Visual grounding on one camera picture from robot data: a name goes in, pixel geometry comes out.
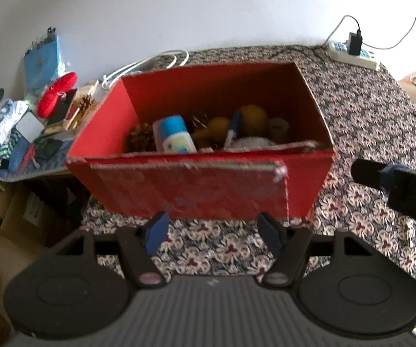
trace power strip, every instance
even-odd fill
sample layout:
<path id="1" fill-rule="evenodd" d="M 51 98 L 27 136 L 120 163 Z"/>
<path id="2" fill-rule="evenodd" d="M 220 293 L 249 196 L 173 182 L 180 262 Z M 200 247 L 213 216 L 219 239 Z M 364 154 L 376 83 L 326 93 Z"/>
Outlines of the power strip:
<path id="1" fill-rule="evenodd" d="M 331 41 L 328 44 L 328 55 L 335 61 L 345 62 L 346 64 L 356 65 L 372 70 L 380 69 L 380 61 L 377 60 L 372 52 L 361 48 L 359 56 L 348 54 L 346 44 L 339 41 Z"/>

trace white wall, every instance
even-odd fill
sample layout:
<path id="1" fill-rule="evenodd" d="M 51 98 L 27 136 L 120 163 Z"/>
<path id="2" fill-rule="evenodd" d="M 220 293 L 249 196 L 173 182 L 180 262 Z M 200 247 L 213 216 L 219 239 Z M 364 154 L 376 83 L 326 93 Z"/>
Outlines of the white wall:
<path id="1" fill-rule="evenodd" d="M 0 87 L 21 92 L 18 72 L 31 41 L 57 27 L 80 82 L 167 49 L 317 44 L 343 14 L 364 40 L 389 46 L 410 27 L 415 0 L 0 0 Z M 345 40 L 355 23 L 334 35 Z M 379 57 L 396 79 L 416 70 L 416 26 Z"/>

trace orange box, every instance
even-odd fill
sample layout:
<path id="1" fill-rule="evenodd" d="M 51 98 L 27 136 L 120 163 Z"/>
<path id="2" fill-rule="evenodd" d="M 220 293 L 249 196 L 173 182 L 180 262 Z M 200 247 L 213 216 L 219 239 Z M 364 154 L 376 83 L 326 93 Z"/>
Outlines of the orange box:
<path id="1" fill-rule="evenodd" d="M 294 142 L 317 141 L 319 149 L 123 154 L 138 123 L 171 115 L 191 121 L 197 111 L 231 118 L 247 104 L 284 118 Z M 215 64 L 124 77 L 80 132 L 67 166 L 114 213 L 250 220 L 261 211 L 307 215 L 333 156 L 328 128 L 296 64 Z"/>

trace patterned tablecloth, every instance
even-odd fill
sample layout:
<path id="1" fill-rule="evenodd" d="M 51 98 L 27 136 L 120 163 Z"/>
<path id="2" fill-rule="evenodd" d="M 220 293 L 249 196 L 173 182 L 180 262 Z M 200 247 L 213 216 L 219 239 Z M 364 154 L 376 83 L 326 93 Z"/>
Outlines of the patterned tablecloth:
<path id="1" fill-rule="evenodd" d="M 381 192 L 355 184 L 350 175 L 357 157 L 416 169 L 416 106 L 384 67 L 372 71 L 334 62 L 323 48 L 316 53 L 320 57 L 300 46 L 211 49 L 193 53 L 189 64 L 295 61 L 324 114 L 338 155 L 311 216 L 284 223 L 330 235 L 336 228 L 349 228 L 416 279 L 416 221 L 390 210 Z M 105 233 L 145 221 L 111 214 L 91 198 L 83 223 Z M 116 257 L 100 261 L 120 271 Z M 254 221 L 240 220 L 173 220 L 154 258 L 167 279 L 174 272 L 261 275 L 272 261 Z M 310 268 L 326 262 L 312 259 Z"/>
<path id="2" fill-rule="evenodd" d="M 36 168 L 33 161 L 30 160 L 23 171 L 9 172 L 9 170 L 0 170 L 0 181 L 13 183 L 15 181 L 27 180 L 30 178 L 38 178 L 41 176 L 49 176 L 66 171 L 66 157 L 70 146 L 74 141 L 65 141 L 61 144 L 55 155 L 50 160 L 40 161 L 39 168 Z"/>

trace circular pad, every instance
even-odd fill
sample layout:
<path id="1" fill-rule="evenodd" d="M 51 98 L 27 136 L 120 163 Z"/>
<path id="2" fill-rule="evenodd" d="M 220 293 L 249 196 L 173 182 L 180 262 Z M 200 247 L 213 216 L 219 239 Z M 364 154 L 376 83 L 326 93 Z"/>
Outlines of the circular pad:
<path id="1" fill-rule="evenodd" d="M 122 277 L 81 256 L 40 259 L 16 276 L 4 295 L 15 329 L 43 339 L 96 332 L 116 320 L 129 300 Z"/>
<path id="2" fill-rule="evenodd" d="M 416 322 L 416 281 L 385 257 L 334 259 L 304 277 L 298 296 L 318 322 L 352 335 L 390 334 Z"/>

